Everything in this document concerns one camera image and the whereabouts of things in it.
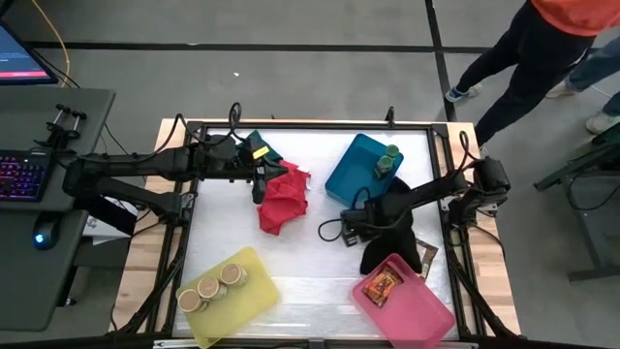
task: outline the white table surface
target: white table surface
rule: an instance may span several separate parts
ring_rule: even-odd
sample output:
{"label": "white table surface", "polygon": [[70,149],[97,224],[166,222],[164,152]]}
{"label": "white table surface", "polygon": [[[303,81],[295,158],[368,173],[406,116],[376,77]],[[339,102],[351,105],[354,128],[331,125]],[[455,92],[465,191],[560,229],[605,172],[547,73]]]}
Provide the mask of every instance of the white table surface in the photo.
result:
{"label": "white table surface", "polygon": [[[209,129],[210,134],[227,130]],[[321,337],[378,339],[383,336],[353,303],[351,290],[361,280],[359,262],[365,244],[347,248],[339,239],[319,239],[317,228],[346,209],[326,195],[325,183],[338,161],[362,131],[259,130],[285,160],[310,171],[307,214],[284,225],[279,237],[259,227],[251,185],[205,180],[198,188],[182,284],[230,257],[244,246],[254,247],[278,287],[279,303],[241,328],[234,337]],[[423,131],[363,131],[384,144],[396,144],[405,159],[397,175],[411,187],[433,180],[428,139]],[[237,134],[247,136],[249,131]],[[325,236],[337,234],[339,223],[326,225]],[[437,203],[414,210],[416,237],[439,248],[426,285],[454,312],[448,264]],[[192,336],[177,309],[173,335]],[[453,328],[445,339],[457,339]]]}

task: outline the gray floor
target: gray floor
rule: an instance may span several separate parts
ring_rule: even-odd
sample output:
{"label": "gray floor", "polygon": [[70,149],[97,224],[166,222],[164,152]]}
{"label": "gray floor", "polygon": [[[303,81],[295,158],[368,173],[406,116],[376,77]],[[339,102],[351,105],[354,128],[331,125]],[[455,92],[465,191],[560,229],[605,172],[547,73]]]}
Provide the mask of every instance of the gray floor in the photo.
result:
{"label": "gray floor", "polygon": [[[492,46],[521,3],[436,0],[443,44]],[[68,41],[431,45],[422,0],[56,0],[43,5]],[[19,3],[7,20],[27,40],[53,40],[29,1]],[[604,33],[597,46],[615,35],[615,30]],[[62,63],[59,50],[43,53]],[[72,76],[80,84],[118,92],[109,126],[135,151],[152,148],[161,118],[177,112],[221,117],[235,100],[246,117],[381,119],[394,105],[401,120],[445,119],[432,53],[70,54]],[[447,55],[450,82],[475,58]],[[485,81],[479,98],[457,107],[458,119],[476,122],[503,93],[510,73]],[[600,88],[616,92],[620,78],[603,81]],[[620,343],[620,278],[569,283],[567,272],[591,265],[576,221],[558,188],[539,194],[532,187],[590,139],[583,122],[604,102],[593,90],[545,101],[488,145],[512,182],[498,224],[521,329],[534,339]],[[112,274],[91,272],[83,303],[57,311],[45,333],[0,333],[0,341],[104,333],[117,277],[112,281]]]}

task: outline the computer monitor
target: computer monitor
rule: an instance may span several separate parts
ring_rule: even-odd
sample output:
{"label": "computer monitor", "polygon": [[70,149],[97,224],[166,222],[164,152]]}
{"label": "computer monitor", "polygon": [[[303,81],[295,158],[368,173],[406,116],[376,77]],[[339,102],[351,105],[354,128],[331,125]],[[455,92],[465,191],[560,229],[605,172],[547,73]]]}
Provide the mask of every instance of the computer monitor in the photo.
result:
{"label": "computer monitor", "polygon": [[0,20],[0,85],[57,82],[49,68]]}

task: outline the black pants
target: black pants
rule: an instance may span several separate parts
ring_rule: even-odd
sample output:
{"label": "black pants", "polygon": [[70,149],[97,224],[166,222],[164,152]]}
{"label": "black pants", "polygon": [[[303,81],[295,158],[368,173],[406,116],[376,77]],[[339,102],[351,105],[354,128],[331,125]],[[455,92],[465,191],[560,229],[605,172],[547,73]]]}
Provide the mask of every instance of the black pants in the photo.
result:
{"label": "black pants", "polygon": [[478,144],[510,126],[537,106],[584,56],[595,37],[580,37],[547,23],[527,1],[500,41],[480,56],[461,77],[456,89],[471,86],[517,64],[506,93],[476,125]]}

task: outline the orange shirt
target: orange shirt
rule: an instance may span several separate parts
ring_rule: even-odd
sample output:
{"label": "orange shirt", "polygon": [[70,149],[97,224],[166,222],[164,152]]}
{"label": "orange shirt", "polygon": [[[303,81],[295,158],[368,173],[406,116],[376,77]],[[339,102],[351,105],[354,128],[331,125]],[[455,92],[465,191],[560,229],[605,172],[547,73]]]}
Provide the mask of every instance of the orange shirt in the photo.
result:
{"label": "orange shirt", "polygon": [[620,0],[531,0],[541,16],[563,32],[596,36],[620,25]]}

